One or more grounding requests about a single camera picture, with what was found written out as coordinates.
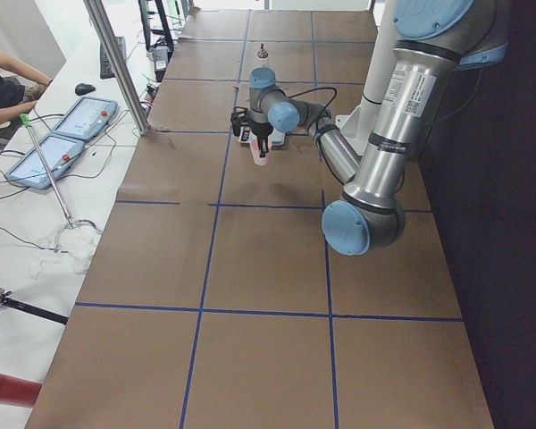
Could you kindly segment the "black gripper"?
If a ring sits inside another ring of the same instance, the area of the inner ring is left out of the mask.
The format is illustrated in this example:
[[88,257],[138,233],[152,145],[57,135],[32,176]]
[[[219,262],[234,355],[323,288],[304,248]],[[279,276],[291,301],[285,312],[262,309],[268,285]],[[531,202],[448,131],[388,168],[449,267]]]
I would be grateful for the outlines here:
[[272,125],[268,122],[250,121],[252,133],[256,136],[255,151],[261,158],[268,154],[268,138],[272,134]]

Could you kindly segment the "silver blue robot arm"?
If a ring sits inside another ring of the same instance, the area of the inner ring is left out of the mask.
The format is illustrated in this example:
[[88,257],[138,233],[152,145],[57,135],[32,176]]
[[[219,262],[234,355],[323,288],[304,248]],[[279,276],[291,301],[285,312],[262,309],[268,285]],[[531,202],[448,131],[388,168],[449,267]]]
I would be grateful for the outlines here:
[[499,63],[507,50],[508,1],[389,1],[361,103],[343,125],[322,104],[296,100],[272,69],[249,76],[246,117],[260,156],[273,131],[305,130],[343,190],[322,215],[327,243],[359,256],[396,241],[405,214],[396,198],[409,157],[434,124],[454,72]]

